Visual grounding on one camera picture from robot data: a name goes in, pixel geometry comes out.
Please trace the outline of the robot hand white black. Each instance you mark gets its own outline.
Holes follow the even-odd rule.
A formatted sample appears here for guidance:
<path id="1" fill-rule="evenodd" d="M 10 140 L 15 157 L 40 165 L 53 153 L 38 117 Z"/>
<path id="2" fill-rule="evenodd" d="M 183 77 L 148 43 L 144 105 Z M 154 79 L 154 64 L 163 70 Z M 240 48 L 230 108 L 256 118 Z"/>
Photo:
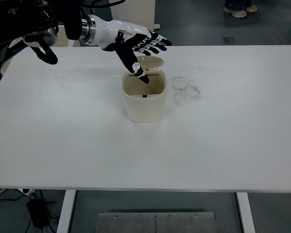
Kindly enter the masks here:
<path id="1" fill-rule="evenodd" d="M 114 51 L 126 69 L 139 80 L 148 84 L 148 76 L 138 62 L 135 52 L 146 56 L 166 51 L 172 43 L 162 35 L 150 31 L 148 28 L 120 20 L 105 21 L 90 15 L 93 38 L 92 45 L 98 45 L 104 51 Z"/>

